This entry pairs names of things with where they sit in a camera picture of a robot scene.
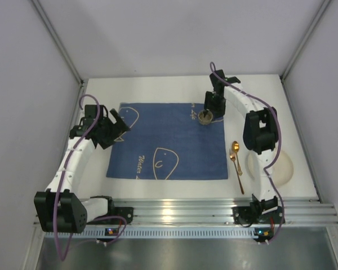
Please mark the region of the small beige cup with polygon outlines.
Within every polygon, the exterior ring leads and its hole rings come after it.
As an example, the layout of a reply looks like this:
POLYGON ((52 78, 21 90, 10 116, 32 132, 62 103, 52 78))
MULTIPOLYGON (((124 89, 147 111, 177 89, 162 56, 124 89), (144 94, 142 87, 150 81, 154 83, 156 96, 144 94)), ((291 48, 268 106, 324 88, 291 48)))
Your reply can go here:
POLYGON ((202 110, 198 114, 198 121, 201 125, 209 125, 213 121, 214 115, 210 110, 202 110))

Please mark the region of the blue cloth placemat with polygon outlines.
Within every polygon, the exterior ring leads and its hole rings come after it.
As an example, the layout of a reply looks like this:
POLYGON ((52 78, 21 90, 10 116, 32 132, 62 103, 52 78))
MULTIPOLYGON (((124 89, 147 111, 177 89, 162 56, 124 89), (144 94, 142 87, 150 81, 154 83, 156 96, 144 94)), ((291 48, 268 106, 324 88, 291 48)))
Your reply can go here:
POLYGON ((122 103, 130 131, 111 148, 106 176, 116 179, 213 181, 229 176, 224 121, 202 125, 201 103, 122 103))

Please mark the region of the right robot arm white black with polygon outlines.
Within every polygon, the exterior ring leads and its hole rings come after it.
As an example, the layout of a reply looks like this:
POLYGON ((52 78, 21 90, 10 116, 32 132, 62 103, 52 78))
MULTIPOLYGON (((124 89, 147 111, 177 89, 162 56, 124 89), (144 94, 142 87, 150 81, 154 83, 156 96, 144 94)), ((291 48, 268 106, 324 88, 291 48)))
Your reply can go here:
POLYGON ((276 143, 281 137, 277 127, 277 111, 267 102, 246 93, 237 77, 227 78, 222 70, 216 70, 211 63, 210 81, 212 91, 207 91, 204 109, 199 117, 207 125, 223 118, 226 104, 233 105, 244 118, 243 142, 252 153, 252 176, 254 178, 252 202, 250 207, 254 215, 262 215, 276 210, 278 198, 270 180, 275 163, 276 143))

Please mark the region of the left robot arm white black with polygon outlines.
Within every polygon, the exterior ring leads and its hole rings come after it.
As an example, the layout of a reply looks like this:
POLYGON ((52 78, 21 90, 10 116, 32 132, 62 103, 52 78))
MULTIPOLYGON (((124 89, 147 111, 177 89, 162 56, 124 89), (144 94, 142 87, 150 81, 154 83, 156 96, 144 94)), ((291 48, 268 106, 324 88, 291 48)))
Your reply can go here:
POLYGON ((87 223, 101 222, 116 215, 117 207, 110 196, 89 199, 77 196, 85 167, 94 150, 107 149, 129 127, 115 109, 104 105, 86 105, 84 116, 69 133, 64 158, 45 191, 38 191, 34 205, 45 232, 81 233, 87 223))

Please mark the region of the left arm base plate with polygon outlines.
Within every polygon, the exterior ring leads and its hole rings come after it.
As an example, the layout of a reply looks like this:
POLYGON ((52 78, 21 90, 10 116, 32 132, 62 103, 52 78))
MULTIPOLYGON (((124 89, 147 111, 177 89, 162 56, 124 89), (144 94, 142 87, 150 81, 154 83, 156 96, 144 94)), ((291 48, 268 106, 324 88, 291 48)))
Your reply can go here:
MULTIPOLYGON (((122 218, 124 218, 127 222, 127 224, 130 224, 133 220, 134 217, 134 208, 133 207, 121 207, 121 206, 116 206, 114 208, 114 211, 111 212, 109 215, 106 215, 106 217, 109 216, 120 216, 122 218)), ((106 219, 106 220, 98 220, 98 218, 96 218, 95 221, 91 221, 89 222, 90 225, 124 225, 124 221, 122 221, 121 219, 106 219)))

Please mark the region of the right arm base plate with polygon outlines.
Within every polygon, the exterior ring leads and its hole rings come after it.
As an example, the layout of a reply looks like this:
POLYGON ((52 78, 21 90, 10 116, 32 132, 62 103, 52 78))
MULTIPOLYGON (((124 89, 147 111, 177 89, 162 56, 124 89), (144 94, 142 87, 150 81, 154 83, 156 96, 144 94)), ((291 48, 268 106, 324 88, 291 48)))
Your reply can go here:
POLYGON ((253 224, 279 224, 282 217, 282 208, 262 215, 254 214, 249 206, 236 206, 233 209, 234 224, 249 227, 253 224))

